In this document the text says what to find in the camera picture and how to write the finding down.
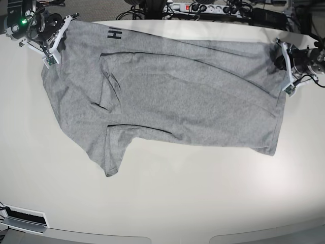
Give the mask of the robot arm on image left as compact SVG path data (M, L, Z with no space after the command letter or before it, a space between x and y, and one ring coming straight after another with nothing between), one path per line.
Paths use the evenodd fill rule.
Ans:
M3 33L20 47L26 46L51 59L70 23L80 16L74 13L63 17L49 12L50 8L65 6L65 1L8 1Z

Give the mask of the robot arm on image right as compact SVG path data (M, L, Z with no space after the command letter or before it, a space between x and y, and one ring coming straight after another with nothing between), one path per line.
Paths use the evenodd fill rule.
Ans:
M298 87L310 81L324 88L318 78L324 74L324 48L299 49L279 38L275 39L275 43L279 46L279 54L274 64L278 69L286 71L286 77L280 85L282 91L293 96Z

